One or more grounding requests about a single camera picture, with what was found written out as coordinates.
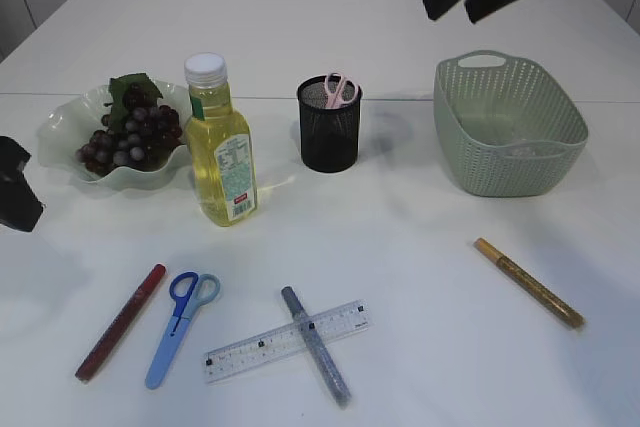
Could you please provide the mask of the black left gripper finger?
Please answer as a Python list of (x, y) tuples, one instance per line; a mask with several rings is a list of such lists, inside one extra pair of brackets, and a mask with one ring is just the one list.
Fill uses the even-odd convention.
[(32, 232), (44, 211), (24, 176), (30, 159), (17, 141), (1, 137), (1, 224), (21, 232)]

